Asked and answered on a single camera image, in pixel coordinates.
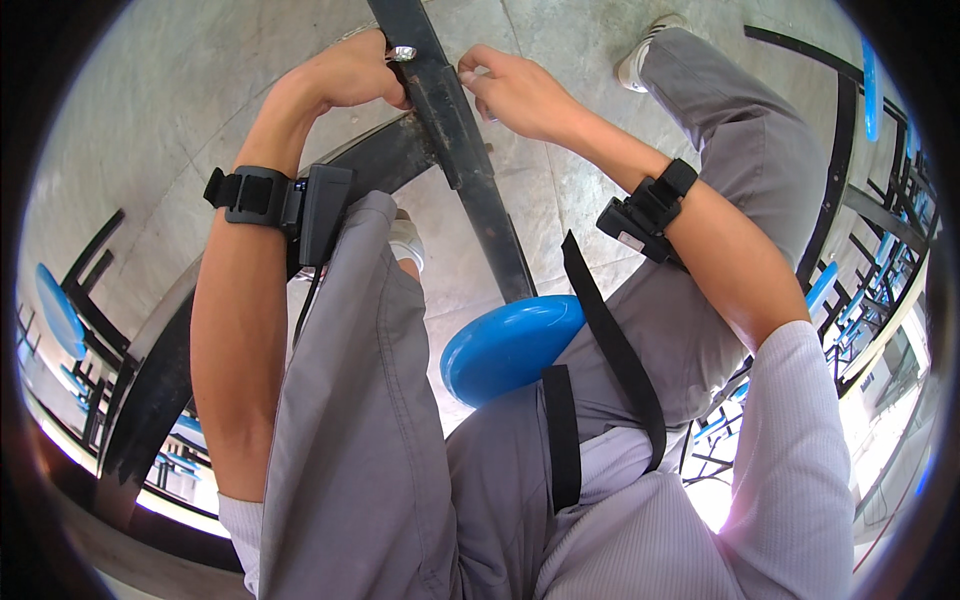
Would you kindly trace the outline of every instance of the foot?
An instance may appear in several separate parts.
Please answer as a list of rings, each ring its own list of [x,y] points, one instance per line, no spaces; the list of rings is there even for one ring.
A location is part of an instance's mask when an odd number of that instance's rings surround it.
[[[420,235],[417,234],[417,226],[410,220],[410,215],[406,210],[398,208],[394,224],[390,226],[390,235],[387,236],[390,242],[390,250],[394,252],[396,261],[409,258],[417,265],[417,272],[423,272],[423,242]]]
[[[643,68],[643,61],[647,58],[647,52],[650,51],[650,43],[653,42],[654,36],[671,27],[679,27],[690,31],[690,24],[679,14],[668,14],[654,21],[654,24],[647,30],[647,35],[634,48],[634,51],[613,68],[613,73],[621,85],[641,94],[646,93],[647,88],[640,80],[640,69]]]

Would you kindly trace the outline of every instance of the white long-sleeve shirt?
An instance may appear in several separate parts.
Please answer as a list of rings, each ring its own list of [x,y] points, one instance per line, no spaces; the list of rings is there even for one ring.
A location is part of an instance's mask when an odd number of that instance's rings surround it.
[[[580,454],[581,502],[558,515],[537,598],[847,596],[850,455],[810,323],[780,327],[756,354],[730,517],[719,534],[690,504],[676,461],[668,458],[660,470],[642,474],[651,446],[641,430],[614,428],[581,444]],[[259,574],[262,506],[221,495],[220,520],[251,590]]]

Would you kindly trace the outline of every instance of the hand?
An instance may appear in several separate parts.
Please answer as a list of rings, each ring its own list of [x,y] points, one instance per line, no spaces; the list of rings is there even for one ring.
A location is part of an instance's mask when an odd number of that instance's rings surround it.
[[[384,59],[386,48],[378,29],[357,34],[284,75],[271,94],[290,95],[314,119],[332,107],[355,107],[377,98],[409,109],[403,85]]]
[[[478,66],[490,72],[477,75]],[[524,137],[563,145],[565,132],[589,114],[543,67],[484,44],[467,50],[457,71],[485,121],[495,118]]]

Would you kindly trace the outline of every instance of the gray pants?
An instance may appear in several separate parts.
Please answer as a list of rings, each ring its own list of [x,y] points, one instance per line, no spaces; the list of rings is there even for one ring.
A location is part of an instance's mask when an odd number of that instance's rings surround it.
[[[794,109],[701,39],[659,34],[642,78],[703,158],[701,178],[794,266],[827,162]],[[261,541],[263,598],[527,598],[554,530],[542,391],[476,411],[444,445],[423,292],[385,240],[396,205],[356,204],[290,363]],[[608,300],[668,426],[706,410],[746,349],[677,269],[645,262]],[[587,327],[569,366],[581,441],[636,427]]]

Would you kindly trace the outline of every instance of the concrete floor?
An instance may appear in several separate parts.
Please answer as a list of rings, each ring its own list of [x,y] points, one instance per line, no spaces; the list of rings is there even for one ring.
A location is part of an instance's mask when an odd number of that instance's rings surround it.
[[[587,107],[694,165],[693,148],[653,99],[619,87],[612,77],[612,65],[656,17],[685,14],[694,33],[793,103],[828,154],[834,73],[750,41],[742,27],[783,32],[862,64],[859,34],[831,0],[432,0],[425,7],[451,62],[475,42],[536,60]],[[214,167],[232,164],[272,83],[372,21],[364,0],[134,2],[91,55],[50,133],[24,223],[21,300],[39,311],[37,262],[63,277],[97,229],[123,207],[127,219],[108,242],[116,261],[92,296],[122,332],[135,336],[203,251],[212,218],[202,199],[206,178]],[[310,134],[301,165],[396,114],[382,102],[331,111]],[[493,146],[500,193],[540,292],[569,293],[560,254],[567,229],[577,235],[601,291],[612,292],[641,261],[593,226],[610,196],[622,190],[563,149],[497,124],[481,123],[480,129]],[[873,146],[858,143],[852,183],[865,188],[868,175],[886,181],[889,137]],[[411,213],[427,251],[428,374],[448,432],[469,409],[444,390],[440,353],[460,327],[502,300],[439,168],[411,182],[396,200]],[[844,223],[846,231],[853,227],[851,219]],[[833,239],[844,239],[846,231]],[[289,287],[291,327],[305,287]],[[39,321],[41,353],[49,362],[66,362]]]

